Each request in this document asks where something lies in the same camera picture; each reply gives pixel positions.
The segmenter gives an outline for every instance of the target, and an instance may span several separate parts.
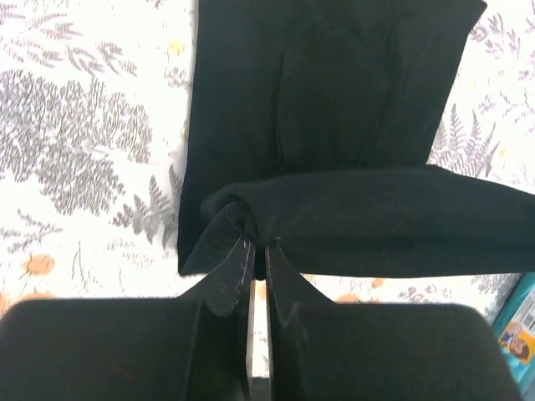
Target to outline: gray leaf pattern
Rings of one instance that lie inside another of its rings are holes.
[[[483,43],[487,53],[493,54],[496,58],[500,58],[506,52],[516,56],[520,54],[520,38],[513,28],[505,28],[500,13],[487,18],[486,21],[480,21],[472,29],[470,38],[478,43]]]
[[[0,74],[0,171],[17,182],[36,175],[63,214],[109,211],[124,193],[109,153],[146,163],[151,137],[144,108],[107,94],[97,79],[84,90],[22,70]]]
[[[524,95],[522,101],[512,100],[503,92],[500,93],[500,98],[504,104],[504,112],[502,116],[504,118],[511,118],[514,124],[518,124],[527,118],[535,116],[535,107],[533,107],[532,101],[528,98],[527,94]],[[527,134],[531,134],[534,130],[535,127],[529,128]]]
[[[147,3],[152,4],[156,9],[159,8],[164,0],[145,0]]]
[[[38,18],[27,18],[17,12],[15,5],[0,3],[0,25],[9,19],[18,19],[23,20],[27,26],[22,36],[17,35],[12,38],[0,36],[3,52],[19,63],[31,61],[50,69],[58,67],[67,60],[78,71],[90,75],[104,74],[109,69],[118,75],[125,73],[136,76],[137,66],[124,58],[123,49],[115,43],[96,43],[95,49],[92,50],[67,44],[75,43],[77,39],[83,37],[82,33],[75,29],[74,23],[67,18],[66,13],[45,13]],[[52,39],[63,44],[62,51],[37,43],[34,39],[36,33],[42,35],[43,39]]]
[[[481,294],[491,294],[494,297],[494,304],[486,306],[484,311],[489,319],[492,320],[500,312],[500,307],[506,302],[520,276],[520,274],[494,274],[472,278],[472,285],[477,286]]]
[[[50,8],[67,7],[70,0],[24,0],[24,6],[31,6],[34,13],[46,13]]]
[[[535,22],[530,18],[526,18],[526,24],[526,33],[535,33]]]
[[[20,209],[17,210],[17,214],[20,225],[23,227],[17,229],[0,227],[0,236],[2,236],[4,243],[9,243],[8,252],[10,253],[26,251],[30,246],[40,243],[44,237],[63,230],[54,224],[36,221],[30,215],[22,213]]]
[[[425,300],[425,295],[418,293],[416,287],[409,287],[406,291],[400,292],[400,299],[412,303],[421,303]]]
[[[472,115],[471,129],[468,130],[457,114],[456,105],[452,106],[450,128],[446,129],[441,121],[429,162],[457,174],[488,177],[499,146],[499,142],[492,143],[496,126],[490,134],[484,135],[476,112]]]
[[[184,89],[186,92],[191,92],[191,81],[187,78],[187,71],[174,67],[165,73],[167,84],[170,88]]]
[[[492,98],[492,95],[486,94],[479,102],[478,109],[481,114],[492,112],[497,106],[497,102]]]
[[[111,223],[114,226],[131,227],[136,235],[144,232],[150,243],[163,226],[161,241],[165,248],[171,236],[178,230],[178,205],[182,189],[182,180],[172,165],[169,167],[169,182],[171,198],[163,195],[156,178],[151,176],[149,204],[147,205],[138,195],[134,195],[134,205],[123,204],[123,210],[117,212]]]
[[[74,254],[70,276],[81,285],[81,294],[102,291],[104,285],[95,277],[91,270],[84,267],[82,245],[78,243],[78,249]]]

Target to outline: black pants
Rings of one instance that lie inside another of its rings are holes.
[[[461,209],[460,199],[468,202],[467,211],[477,210],[483,194],[474,192],[472,185],[480,184],[438,170],[424,174],[422,168],[466,36],[484,7],[479,0],[200,0],[179,271],[209,272],[215,266],[206,260],[211,251],[221,251],[214,256],[221,258],[235,242],[233,236],[245,231],[260,245],[286,241],[283,248],[295,255],[292,262],[301,272],[462,274],[477,252],[466,256],[454,251],[465,261],[459,264],[436,249],[442,241],[449,241],[450,250],[468,246],[461,242],[466,239],[459,232],[463,223],[454,219],[452,228],[448,219],[453,210]],[[391,170],[402,168],[420,170]],[[290,181],[284,180],[287,175],[292,175]],[[421,177],[426,177],[421,186],[413,182]],[[492,194],[508,191],[491,187]],[[423,191],[420,198],[412,195],[418,190]],[[470,195],[461,195],[463,191]],[[532,197],[515,194],[519,207],[532,213]],[[354,206],[381,196],[385,212],[374,209],[373,214],[380,220],[359,220],[364,209]],[[437,208],[426,206],[425,217],[411,215],[419,202]],[[309,208],[304,215],[303,207]],[[493,207],[486,204],[483,210]],[[533,231],[521,221],[532,221],[533,214],[512,214],[519,217],[515,221],[520,226],[509,228],[528,234],[523,241],[532,241]],[[267,219],[270,231],[260,223]],[[323,222],[314,233],[308,231],[311,219]],[[426,219],[435,221],[433,230],[420,226],[429,223]],[[344,221],[353,224],[354,232],[347,226],[337,231],[335,224]],[[389,224],[405,229],[386,230]],[[322,232],[331,237],[319,239]],[[488,243],[498,240],[489,236]],[[381,238],[396,251],[378,246]],[[470,238],[486,249],[474,232]],[[423,256],[417,256],[415,248]],[[325,256],[316,257],[318,252]],[[442,256],[431,257],[429,252]],[[501,260],[492,249],[489,252],[483,259]],[[359,256],[349,257],[351,253]],[[533,255],[525,247],[521,253]],[[422,261],[414,263],[415,258]],[[479,265],[488,272],[503,269],[497,263]]]

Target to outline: black fabric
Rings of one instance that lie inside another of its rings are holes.
[[[178,248],[225,185],[425,164],[479,0],[200,0]]]
[[[196,262],[205,244],[224,258],[243,232],[259,247],[276,241],[305,273],[430,277],[530,272],[535,262],[535,196],[435,166],[234,184],[202,211],[211,224],[187,272],[210,266]]]

